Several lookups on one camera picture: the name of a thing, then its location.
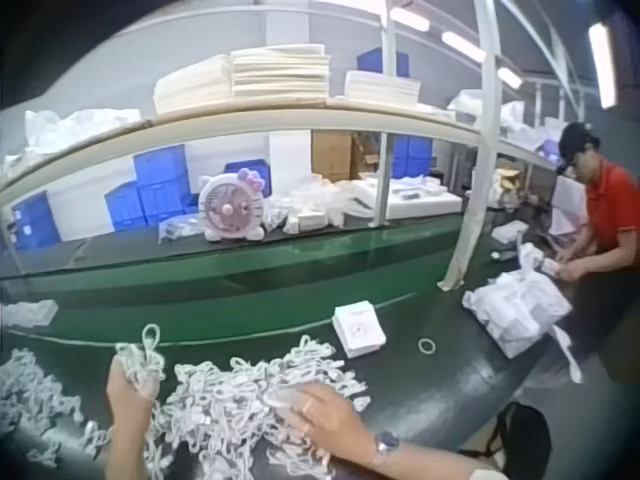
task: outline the black cap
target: black cap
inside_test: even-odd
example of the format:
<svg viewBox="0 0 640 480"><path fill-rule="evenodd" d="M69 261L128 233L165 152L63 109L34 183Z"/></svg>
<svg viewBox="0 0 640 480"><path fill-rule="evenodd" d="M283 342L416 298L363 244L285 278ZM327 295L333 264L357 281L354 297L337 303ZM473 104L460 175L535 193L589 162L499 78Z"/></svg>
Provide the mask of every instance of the black cap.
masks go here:
<svg viewBox="0 0 640 480"><path fill-rule="evenodd" d="M562 131L562 137L558 144L560 156L566 165L573 163L576 153L584 152L587 144L596 149L600 147L600 140L594 137L584 123L573 122Z"/></svg>

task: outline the worker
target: worker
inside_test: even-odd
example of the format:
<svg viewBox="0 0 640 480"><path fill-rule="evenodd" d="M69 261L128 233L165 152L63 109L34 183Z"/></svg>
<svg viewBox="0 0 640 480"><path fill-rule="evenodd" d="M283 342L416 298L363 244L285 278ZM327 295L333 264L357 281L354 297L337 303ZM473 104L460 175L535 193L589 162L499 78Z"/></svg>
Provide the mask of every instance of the worker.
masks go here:
<svg viewBox="0 0 640 480"><path fill-rule="evenodd" d="M600 140L582 123L560 139L560 155L586 185L588 222L558 255L558 277L577 282L574 308L562 325L590 353L640 299L640 190L631 175L599 151Z"/></svg>
<svg viewBox="0 0 640 480"><path fill-rule="evenodd" d="M113 414L106 480L146 478L142 452L151 423L152 400L138 393L114 359L107 396ZM396 480L506 480L490 466L467 457L399 442L391 433L373 435L351 402L327 385L300 387L293 407L279 415L332 455Z"/></svg>

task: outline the watch face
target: watch face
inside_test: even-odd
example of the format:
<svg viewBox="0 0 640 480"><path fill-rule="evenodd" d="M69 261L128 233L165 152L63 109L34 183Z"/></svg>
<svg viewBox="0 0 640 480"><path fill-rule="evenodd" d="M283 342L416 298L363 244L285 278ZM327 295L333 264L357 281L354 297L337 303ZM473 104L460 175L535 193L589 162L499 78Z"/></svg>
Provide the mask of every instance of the watch face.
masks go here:
<svg viewBox="0 0 640 480"><path fill-rule="evenodd" d="M391 432L382 432L376 436L378 449L389 452L397 450L400 446L400 440Z"/></svg>

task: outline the wristwatch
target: wristwatch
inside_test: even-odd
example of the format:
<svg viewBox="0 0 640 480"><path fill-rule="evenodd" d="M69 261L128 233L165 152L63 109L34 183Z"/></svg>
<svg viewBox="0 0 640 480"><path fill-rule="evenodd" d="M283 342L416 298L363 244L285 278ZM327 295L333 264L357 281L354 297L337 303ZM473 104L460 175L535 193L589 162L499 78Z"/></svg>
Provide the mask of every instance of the wristwatch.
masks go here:
<svg viewBox="0 0 640 480"><path fill-rule="evenodd" d="M377 467L393 452L400 447L400 439L391 432L380 432L375 437L376 456L373 458L373 466Z"/></svg>

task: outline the black bag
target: black bag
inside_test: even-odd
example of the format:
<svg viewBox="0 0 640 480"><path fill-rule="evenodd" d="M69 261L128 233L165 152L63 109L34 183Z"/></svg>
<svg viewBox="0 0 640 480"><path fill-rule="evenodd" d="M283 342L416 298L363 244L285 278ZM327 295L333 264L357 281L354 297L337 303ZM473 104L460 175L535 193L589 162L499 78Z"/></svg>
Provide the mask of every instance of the black bag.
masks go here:
<svg viewBox="0 0 640 480"><path fill-rule="evenodd" d="M494 448L496 440L502 447ZM491 458L504 450L506 462L502 473L509 480L543 480L551 456L551 434L544 415L533 407L512 402L498 414L484 452L461 450L472 458Z"/></svg>

